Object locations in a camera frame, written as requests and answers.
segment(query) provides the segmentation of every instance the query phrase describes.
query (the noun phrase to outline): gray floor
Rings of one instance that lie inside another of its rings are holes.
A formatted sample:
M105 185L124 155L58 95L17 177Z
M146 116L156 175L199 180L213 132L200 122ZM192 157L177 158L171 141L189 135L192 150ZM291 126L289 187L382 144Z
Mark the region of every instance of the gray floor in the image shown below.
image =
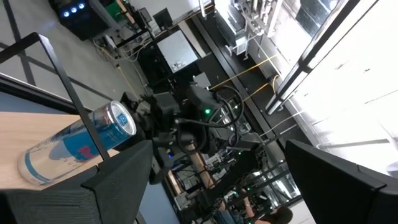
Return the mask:
M132 91L130 86L137 95L144 93L144 87L142 87L136 69L131 62L119 62L129 82L128 84L112 63L101 59L90 41L82 42L59 23L47 0L9 0L9 2L21 37L25 37L32 32L38 32L49 38L69 77L114 100L119 100L124 91ZM7 45L15 42L3 1L0 1L0 42ZM26 50L26 54L51 66L40 44L31 46ZM56 74L33 63L29 64L38 87L68 98L65 88ZM1 64L0 72L26 82L19 57L11 58ZM73 84L73 86L86 107L95 109L109 101L81 86L76 84Z

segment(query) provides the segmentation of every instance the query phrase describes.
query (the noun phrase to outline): silver and blue can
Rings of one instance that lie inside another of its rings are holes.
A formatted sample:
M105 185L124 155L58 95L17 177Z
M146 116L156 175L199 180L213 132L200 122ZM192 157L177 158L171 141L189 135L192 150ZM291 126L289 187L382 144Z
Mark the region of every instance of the silver and blue can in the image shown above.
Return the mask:
M112 101L89 115L106 150L135 135L131 115L117 101ZM47 185L99 155L81 120L28 149L18 160L21 176L35 185Z

